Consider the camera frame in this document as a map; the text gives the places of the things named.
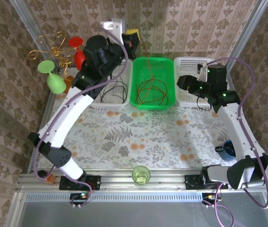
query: blue mug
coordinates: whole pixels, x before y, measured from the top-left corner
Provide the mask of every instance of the blue mug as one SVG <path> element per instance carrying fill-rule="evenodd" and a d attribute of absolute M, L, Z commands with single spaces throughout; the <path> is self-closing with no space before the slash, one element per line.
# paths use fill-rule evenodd
<path fill-rule="evenodd" d="M 225 161 L 231 161 L 236 158 L 234 146 L 231 140 L 227 140 L 223 147 L 218 146 L 215 151 L 220 155 L 220 157 Z"/>

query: white basket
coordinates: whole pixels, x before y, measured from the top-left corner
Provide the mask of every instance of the white basket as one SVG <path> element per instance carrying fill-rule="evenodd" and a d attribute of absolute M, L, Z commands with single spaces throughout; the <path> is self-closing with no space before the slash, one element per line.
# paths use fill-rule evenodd
<path fill-rule="evenodd" d="M 200 58 L 200 57 L 178 57 L 174 59 L 174 76 L 175 83 L 178 78 L 183 75 L 191 75 L 198 77 L 197 64 L 213 61 L 212 58 Z M 176 100 L 182 107 L 197 107 L 197 97 L 188 93 L 188 91 L 180 89 L 175 86 Z M 208 102 L 202 98 L 198 100 L 198 105 L 202 108 L 210 107 Z"/>
<path fill-rule="evenodd" d="M 115 68 L 113 71 L 113 77 L 117 76 L 121 70 L 125 66 L 125 61 L 123 60 L 119 66 Z M 105 107 L 123 107 L 127 105 L 130 101 L 130 94 L 131 94 L 131 83 L 132 83 L 132 71 L 133 71 L 133 62 L 131 60 L 128 61 L 128 68 L 126 72 L 121 76 L 123 82 L 127 84 L 128 87 L 128 94 L 127 98 L 124 103 L 122 103 L 121 98 L 117 97 L 123 96 L 124 89 L 122 87 L 116 87 L 112 89 L 111 91 L 107 92 L 106 95 L 103 97 L 102 101 L 100 102 L 100 95 L 97 96 L 97 98 L 91 103 L 91 106 L 94 108 L 100 108 L 102 106 Z M 110 90 L 114 86 L 115 82 L 109 83 L 106 87 L 106 91 Z"/>

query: plastic basket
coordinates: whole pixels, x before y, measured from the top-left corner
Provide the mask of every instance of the plastic basket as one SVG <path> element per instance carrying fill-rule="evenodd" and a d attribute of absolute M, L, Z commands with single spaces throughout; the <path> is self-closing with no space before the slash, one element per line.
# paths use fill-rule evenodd
<path fill-rule="evenodd" d="M 200 58 L 200 57 L 178 57 L 174 59 L 174 75 L 175 83 L 178 78 L 183 75 L 192 75 L 198 77 L 197 64 L 213 61 L 213 58 Z M 182 107 L 197 107 L 197 97 L 189 94 L 187 91 L 180 89 L 176 86 L 176 100 Z M 198 100 L 198 105 L 202 108 L 210 106 L 204 99 Z"/>
<path fill-rule="evenodd" d="M 119 66 L 115 68 L 113 71 L 113 77 L 117 76 L 121 70 L 125 66 L 125 61 L 123 60 Z M 102 106 L 105 107 L 123 107 L 129 103 L 130 100 L 130 94 L 131 94 L 131 82 L 132 82 L 132 71 L 133 71 L 133 62 L 131 60 L 128 61 L 128 68 L 126 72 L 121 76 L 122 81 L 127 84 L 128 87 L 128 95 L 124 103 L 122 103 L 122 99 L 118 96 L 122 97 L 124 89 L 122 87 L 116 87 L 106 93 L 106 95 L 103 97 L 102 101 L 100 102 L 100 95 L 97 96 L 97 98 L 91 103 L 91 106 L 94 108 L 100 108 Z M 109 83 L 106 87 L 106 91 L 110 90 L 114 86 L 115 82 Z"/>
<path fill-rule="evenodd" d="M 133 78 L 132 78 L 132 89 L 130 95 L 130 103 L 136 106 L 138 109 L 146 110 L 166 110 L 173 106 L 176 102 L 175 98 L 175 81 L 174 81 L 174 67 L 173 61 L 168 58 L 156 58 L 149 57 L 150 66 L 154 75 L 154 80 L 152 86 L 158 87 L 163 91 L 167 90 L 167 95 L 163 101 L 153 101 L 162 98 L 162 92 L 150 89 L 141 91 L 140 97 L 144 97 L 143 103 L 137 99 L 136 86 L 139 86 L 144 81 L 151 78 L 150 69 L 147 63 L 146 57 L 136 58 L 133 62 Z"/>

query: green basket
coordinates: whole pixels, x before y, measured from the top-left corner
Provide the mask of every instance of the green basket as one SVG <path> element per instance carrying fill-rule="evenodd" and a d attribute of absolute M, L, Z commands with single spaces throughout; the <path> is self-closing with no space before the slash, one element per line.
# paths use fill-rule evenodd
<path fill-rule="evenodd" d="M 167 90 L 167 95 L 164 100 L 158 100 L 150 102 L 153 100 L 161 99 L 163 94 L 159 90 L 150 89 L 149 93 L 146 95 L 147 90 L 140 92 L 140 97 L 145 99 L 143 103 L 140 100 L 137 100 L 137 88 L 142 82 L 151 78 L 150 69 L 147 63 L 146 57 L 136 58 L 133 62 L 133 76 L 132 76 L 132 87 L 130 95 L 130 103 L 133 106 L 136 106 L 138 109 L 144 110 L 166 110 L 169 107 L 173 106 L 176 102 L 175 97 L 175 82 L 174 82 L 174 62 L 168 58 L 156 58 L 149 57 L 149 63 L 154 75 L 152 86 L 158 87 L 164 92 Z M 151 82 L 149 81 L 144 87 L 140 88 L 149 88 Z"/>

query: clear glass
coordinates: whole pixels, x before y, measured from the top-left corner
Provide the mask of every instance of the clear glass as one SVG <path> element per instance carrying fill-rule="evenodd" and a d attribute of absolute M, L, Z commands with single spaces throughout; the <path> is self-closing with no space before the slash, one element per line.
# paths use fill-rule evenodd
<path fill-rule="evenodd" d="M 151 177 L 150 171 L 145 166 L 137 166 L 132 172 L 132 178 L 137 184 L 145 184 Z"/>

